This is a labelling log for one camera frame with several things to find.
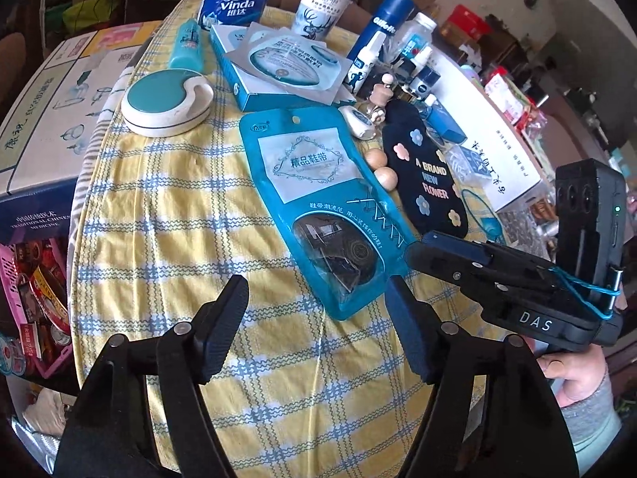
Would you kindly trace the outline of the grey sleeve forearm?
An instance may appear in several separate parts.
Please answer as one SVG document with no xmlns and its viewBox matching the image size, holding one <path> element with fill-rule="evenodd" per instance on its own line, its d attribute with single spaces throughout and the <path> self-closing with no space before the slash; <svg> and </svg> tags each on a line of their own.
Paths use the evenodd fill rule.
<svg viewBox="0 0 637 478">
<path fill-rule="evenodd" d="M 580 475 L 602 457 L 620 433 L 622 424 L 614 411 L 608 374 L 587 399 L 561 409 L 571 436 Z"/>
</svg>

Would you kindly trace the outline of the right hand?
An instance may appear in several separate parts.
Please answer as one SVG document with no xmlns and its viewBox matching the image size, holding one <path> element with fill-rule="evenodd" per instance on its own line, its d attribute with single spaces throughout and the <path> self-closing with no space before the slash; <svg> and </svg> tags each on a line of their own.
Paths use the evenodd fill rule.
<svg viewBox="0 0 637 478">
<path fill-rule="evenodd" d="M 592 396 L 607 373 L 604 352 L 591 344 L 581 353 L 544 354 L 537 359 L 544 376 L 549 380 L 563 380 L 556 393 L 560 408 L 582 402 Z"/>
</svg>

